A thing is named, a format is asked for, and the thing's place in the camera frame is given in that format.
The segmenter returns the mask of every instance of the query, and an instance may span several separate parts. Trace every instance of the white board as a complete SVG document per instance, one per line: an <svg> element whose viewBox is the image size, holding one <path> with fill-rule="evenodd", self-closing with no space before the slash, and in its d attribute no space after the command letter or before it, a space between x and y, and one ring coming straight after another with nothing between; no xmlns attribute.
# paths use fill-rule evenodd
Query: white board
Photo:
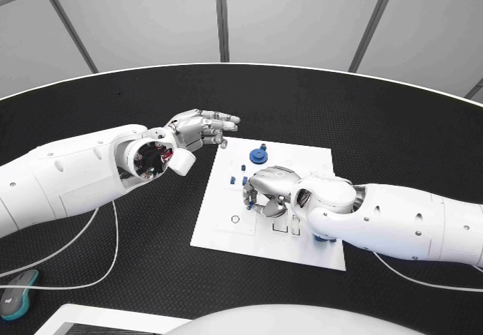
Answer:
<svg viewBox="0 0 483 335"><path fill-rule="evenodd" d="M247 211L242 201L243 177L249 178L268 166L282 166L293 170L299 177L311 172L334 176L330 149L226 139L227 148L217 148L191 246L344 271L341 240L315 241L304 223L291 220L291 210L272 220L253 210ZM266 145L268 161L255 165L247 156L262 143ZM257 204L266 201L265 196L257 195Z"/></svg>

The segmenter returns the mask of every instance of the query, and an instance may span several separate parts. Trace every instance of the robotic hand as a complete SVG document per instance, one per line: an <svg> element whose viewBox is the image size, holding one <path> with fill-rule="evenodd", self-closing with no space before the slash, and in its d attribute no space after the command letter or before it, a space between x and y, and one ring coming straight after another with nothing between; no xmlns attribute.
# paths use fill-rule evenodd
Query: robotic hand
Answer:
<svg viewBox="0 0 483 335"><path fill-rule="evenodd" d="M269 199L256 203L257 193ZM483 267L483 206L412 188L351 185L337 177L301 178L283 167L257 171L243 188L247 209L268 217L286 204L322 239L404 260L459 262Z"/></svg>
<svg viewBox="0 0 483 335"><path fill-rule="evenodd" d="M226 147L239 118L188 110L164 127L126 125L47 143L0 167L0 237L35 223L82 214L158 178L184 176L191 151Z"/></svg>

